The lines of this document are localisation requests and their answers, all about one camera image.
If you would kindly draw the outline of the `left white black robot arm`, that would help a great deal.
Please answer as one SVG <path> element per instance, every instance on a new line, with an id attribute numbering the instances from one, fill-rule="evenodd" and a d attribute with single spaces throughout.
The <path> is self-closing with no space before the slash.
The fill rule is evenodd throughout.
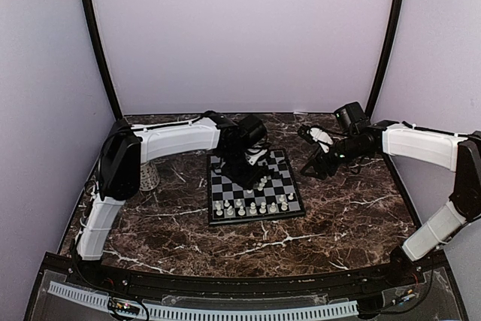
<path id="1" fill-rule="evenodd" d="M 221 160 L 221 173 L 248 189 L 267 174 L 258 164 L 268 152 L 267 135 L 264 123 L 254 114 L 239 121 L 216 111 L 153 125 L 116 121 L 101 146 L 92 199 L 71 245 L 71 255 L 82 260 L 77 276 L 90 288 L 106 281 L 105 270 L 95 262 L 102 258 L 117 214 L 140 190 L 147 165 L 166 156 L 211 151 Z"/>

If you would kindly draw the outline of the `black grey chessboard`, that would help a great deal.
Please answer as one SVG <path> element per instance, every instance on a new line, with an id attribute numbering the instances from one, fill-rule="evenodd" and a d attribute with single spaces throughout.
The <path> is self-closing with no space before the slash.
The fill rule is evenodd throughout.
<path id="1" fill-rule="evenodd" d="M 207 157 L 207 207 L 210 226 L 303 217 L 306 214 L 287 152 L 284 149 L 274 149 L 267 157 L 258 161 L 258 165 L 267 168 L 268 173 L 258 183 L 255 183 L 252 189 L 244 189 L 221 174 L 222 165 L 223 162 L 219 157 L 215 155 Z M 292 201 L 288 200 L 290 193 L 294 195 Z M 281 210 L 281 202 L 279 202 L 281 195 L 285 196 L 285 202 L 289 205 L 287 211 Z M 228 208 L 224 206 L 226 199 L 234 208 L 232 217 L 225 215 Z M 243 217 L 238 215 L 239 207 L 236 205 L 238 199 L 242 201 L 242 206 L 246 211 Z M 215 201 L 221 205 L 222 216 L 220 217 L 215 214 L 216 208 L 213 206 Z M 250 214 L 250 205 L 253 202 L 257 207 L 256 215 Z M 266 203 L 267 212 L 265 214 L 259 213 L 262 202 Z M 277 205 L 276 213 L 269 211 L 272 203 Z"/>

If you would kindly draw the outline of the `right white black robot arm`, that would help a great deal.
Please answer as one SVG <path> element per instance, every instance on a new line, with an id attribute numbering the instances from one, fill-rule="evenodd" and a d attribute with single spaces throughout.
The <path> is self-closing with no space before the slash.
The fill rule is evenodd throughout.
<path id="1" fill-rule="evenodd" d="M 342 165 L 367 156 L 409 159 L 444 169 L 453 176 L 453 188 L 444 204 L 389 256 L 383 279 L 400 286 L 416 263 L 448 244 L 465 226 L 480 219 L 480 133 L 447 132 L 394 120 L 372 122 L 358 102 L 334 111 L 340 127 L 302 125 L 298 135 L 317 146 L 301 173 L 324 180 Z"/>

